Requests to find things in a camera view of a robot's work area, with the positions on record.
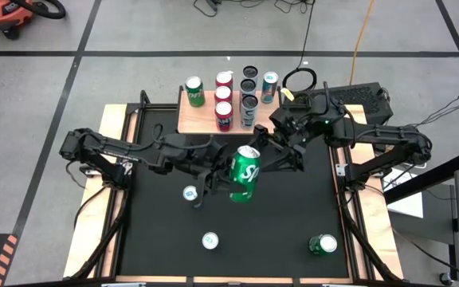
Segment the hose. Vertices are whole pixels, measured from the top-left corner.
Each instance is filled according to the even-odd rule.
[[[62,19],[66,15],[66,11],[65,11],[65,8],[63,7],[63,4],[61,4],[58,0],[46,0],[47,2],[51,3],[53,6],[57,8],[57,12],[55,13],[49,12],[47,10],[43,10],[39,7],[34,6],[33,4],[29,4],[26,0],[10,0],[10,1],[44,18]]]

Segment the white paper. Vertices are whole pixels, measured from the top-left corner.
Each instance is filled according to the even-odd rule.
[[[385,178],[383,178],[383,185],[386,186],[391,180],[394,180],[403,172],[404,172],[403,170],[393,168],[392,172],[389,175],[387,175]],[[387,192],[389,189],[401,183],[404,183],[405,181],[408,181],[410,179],[411,179],[410,174],[407,172],[404,175],[402,175],[402,177],[400,177],[398,180],[396,180],[394,183],[392,183],[390,186],[388,186],[387,189],[384,191]],[[387,206],[387,209],[393,212],[415,216],[418,218],[424,217],[424,214],[422,212],[422,195],[420,192],[418,192],[415,195],[411,195],[405,199],[389,204]]]

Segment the wooden shelf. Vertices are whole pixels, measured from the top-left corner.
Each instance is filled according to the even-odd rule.
[[[189,104],[187,92],[182,91],[178,103],[178,131],[184,134],[252,134],[253,129],[245,130],[240,125],[239,100],[240,91],[233,92],[233,127],[229,132],[221,132],[217,128],[215,117],[214,91],[205,91],[205,104],[201,107],[193,107]],[[274,101],[270,104],[261,103],[261,91],[256,91],[258,98],[258,111],[255,124],[261,124],[273,132],[274,125],[269,116],[279,108],[279,92],[276,92]]]

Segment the sprite can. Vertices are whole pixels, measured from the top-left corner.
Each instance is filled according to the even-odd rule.
[[[330,234],[320,234],[309,239],[309,250],[315,255],[331,254],[338,247],[338,242]]]
[[[256,190],[258,173],[260,171],[260,152],[250,146],[241,146],[231,162],[230,178],[245,188],[243,193],[230,193],[234,202],[249,202]]]
[[[189,77],[185,81],[185,89],[189,103],[193,107],[201,107],[205,104],[205,93],[203,92],[203,82],[199,77]]]

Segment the wooden table frame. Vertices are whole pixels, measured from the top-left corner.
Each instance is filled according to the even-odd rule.
[[[160,105],[156,107],[174,107],[175,105]],[[99,132],[105,136],[112,137],[115,139],[127,140],[132,142],[135,140],[135,130],[138,125],[138,113],[132,109],[138,108],[139,105],[127,105],[127,104],[107,104],[104,109],[102,121],[100,123]],[[359,123],[366,123],[366,117],[363,112],[361,105],[347,105],[348,110],[352,113],[355,121]],[[127,126],[127,131],[124,131],[124,125]],[[343,149],[340,148],[335,153],[338,156],[340,163],[345,162],[345,154]],[[351,159],[354,163],[366,162],[372,159],[375,155],[373,148],[370,144],[357,143],[355,148],[350,152]],[[112,162],[116,159],[110,156],[106,156]],[[84,190],[84,196],[82,202],[88,199],[93,193],[97,192],[101,188],[100,176],[87,179],[86,189]],[[382,190],[380,179],[371,178],[368,180],[367,185]],[[107,213],[111,212],[108,207],[110,206],[110,198],[114,200],[112,218],[114,220],[120,209],[121,199],[123,198],[122,191],[113,191],[111,194],[109,189],[106,189],[102,194],[93,199],[80,214],[76,229],[74,230],[72,243],[70,246],[69,257],[66,262],[64,276],[71,276],[74,274],[91,255],[97,244],[100,242],[102,234],[104,232],[104,226],[108,225],[106,222]],[[367,239],[371,246],[374,248],[376,253],[380,256],[383,262],[389,267],[390,271],[398,277],[403,277],[402,269],[398,257],[398,251],[396,250],[396,244],[394,241],[394,235],[392,227],[390,225],[389,214],[385,204],[385,199],[382,195],[379,195],[372,189],[365,189],[359,192],[360,206],[355,206],[353,202],[348,205],[349,211],[354,219],[357,218],[356,211],[360,211],[362,214],[363,225],[365,226],[365,232]],[[105,254],[103,255],[103,264],[97,266],[99,277],[109,277],[112,275],[112,270],[115,263],[115,252],[116,252],[116,239],[118,233],[115,234],[109,243]],[[358,272],[352,274],[351,263],[347,261],[349,278],[301,278],[301,284],[345,284],[352,283],[352,278],[359,279],[373,279],[369,278],[368,274],[380,280],[381,277],[377,270],[367,270],[367,263],[363,256],[363,250],[353,235],[345,234],[345,238],[352,238],[352,242],[345,242],[345,249],[347,255],[349,251],[355,255],[355,263]],[[89,277],[94,277],[95,269],[92,270]],[[186,276],[116,276],[117,281],[121,282],[169,282],[169,283],[187,283]],[[241,282],[241,283],[268,283],[268,284],[292,284],[293,279],[288,277],[194,277],[194,283],[228,283],[228,282]]]

